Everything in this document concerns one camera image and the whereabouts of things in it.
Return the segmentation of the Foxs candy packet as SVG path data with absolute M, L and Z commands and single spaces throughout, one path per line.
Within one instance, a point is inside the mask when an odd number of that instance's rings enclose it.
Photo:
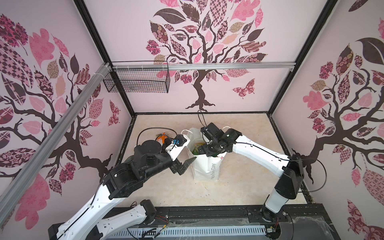
M 193 155 L 206 155 L 205 147 L 207 144 L 197 143 L 192 151 Z

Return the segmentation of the orange snack packet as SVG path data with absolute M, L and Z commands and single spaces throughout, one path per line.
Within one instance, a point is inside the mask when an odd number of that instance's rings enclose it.
M 164 144 L 165 143 L 165 140 L 168 138 L 169 136 L 166 134 L 166 133 L 162 133 L 162 134 L 159 134 L 157 137 L 156 137 L 156 141 L 161 143 L 161 144 Z

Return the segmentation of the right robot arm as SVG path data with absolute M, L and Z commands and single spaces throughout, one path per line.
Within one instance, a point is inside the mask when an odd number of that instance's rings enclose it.
M 277 214 L 288 200 L 296 199 L 304 179 L 303 160 L 279 154 L 250 140 L 235 129 L 225 132 L 214 123 L 201 128 L 203 140 L 200 154 L 217 157 L 223 153 L 245 156 L 279 177 L 273 191 L 262 205 L 260 215 L 267 222 L 277 220 Z

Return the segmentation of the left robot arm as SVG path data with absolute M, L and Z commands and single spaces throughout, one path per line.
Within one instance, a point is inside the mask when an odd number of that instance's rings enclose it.
M 186 135 L 177 135 L 169 146 L 148 140 L 137 145 L 133 158 L 114 167 L 103 179 L 95 195 L 68 221 L 52 225 L 48 232 L 51 240 L 106 240 L 113 234 L 135 225 L 154 222 L 157 210 L 150 200 L 108 217 L 108 213 L 143 187 L 154 175 L 170 169 L 182 175 L 194 158 L 183 164 L 177 159 L 190 143 Z

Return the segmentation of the white paper bag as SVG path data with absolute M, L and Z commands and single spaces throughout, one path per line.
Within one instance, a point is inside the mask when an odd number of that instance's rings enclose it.
M 205 143 L 202 133 L 196 128 L 183 130 L 182 133 L 185 131 L 190 139 L 187 146 L 187 154 L 189 158 L 196 157 L 192 163 L 194 180 L 217 181 L 220 176 L 221 163 L 227 153 L 219 154 L 217 157 L 207 157 L 205 154 L 199 154 L 198 147 Z

